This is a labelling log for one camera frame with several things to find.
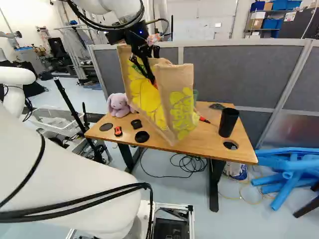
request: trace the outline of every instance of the orange object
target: orange object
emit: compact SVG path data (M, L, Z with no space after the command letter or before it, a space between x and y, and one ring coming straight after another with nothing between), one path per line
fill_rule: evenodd
M203 116L200 116L199 120L200 120L200 121L203 121L203 122L205 122L205 123L210 123L210 121L207 120L207 119L205 119Z
M114 135L115 135L116 137L122 136L122 135L123 135L122 127L120 127L120 126L115 127L115 129L114 129Z

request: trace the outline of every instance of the black round coaster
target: black round coaster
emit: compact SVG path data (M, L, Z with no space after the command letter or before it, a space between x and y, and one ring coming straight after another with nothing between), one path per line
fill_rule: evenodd
M108 131L111 128L113 128L113 124L112 123L105 123L104 125L102 125L100 127L100 131Z
M150 138L150 135L146 131L137 132L135 135L135 141L137 143L145 143Z
M135 119L131 122L131 125L133 126L133 129L142 128L142 123L139 119Z

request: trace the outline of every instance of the table top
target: table top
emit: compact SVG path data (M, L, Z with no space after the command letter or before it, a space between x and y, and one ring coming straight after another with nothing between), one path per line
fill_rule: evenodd
M102 139L116 143L137 145L141 147L159 149L164 151L184 153L189 155L213 158L225 161L239 163L257 164L258 159L255 151L249 141L245 128L240 119L238 119L234 130L229 138L219 136L218 129L221 117L221 110L213 110L209 106L213 102L197 102L196 109L200 114L208 119L211 124L199 122L194 129L183 140L174 146L171 146L143 116L139 114L128 114L123 118L112 117L110 114L101 118L86 133L87 138ZM233 104L222 103L222 105L234 108ZM140 119L143 127L133 129L131 121ZM109 131L100 131L100 126L105 123L112 123L113 128ZM114 128L122 127L123 135L115 137ZM137 143L135 134L144 130L149 133L150 138L145 143ZM224 146L224 142L230 141L238 146L237 150L230 150Z

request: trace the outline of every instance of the small black cup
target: small black cup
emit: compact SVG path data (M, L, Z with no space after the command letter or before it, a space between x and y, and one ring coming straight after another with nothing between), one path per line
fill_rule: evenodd
M239 111L233 108L225 108L221 113L219 135L228 138L234 129L239 116Z

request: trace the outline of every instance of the black table leg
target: black table leg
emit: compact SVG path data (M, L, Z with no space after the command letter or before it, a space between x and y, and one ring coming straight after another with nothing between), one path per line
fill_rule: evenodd
M309 202L304 207L300 208L298 211L294 213L295 218L299 218L303 216L304 214L316 209L319 207L319 196L313 199L311 202Z
M125 170L128 173L131 173L134 169L134 166L136 162L138 161L139 157L141 156L141 153L144 148L138 147L135 154L132 156L130 147L127 144L118 143L121 155L124 159L124 162L127 166L127 169Z
M316 184L314 184L310 189L313 190L314 192L319 191L319 181Z
M218 182L223 173L226 161L211 159L209 162L209 209L218 212Z

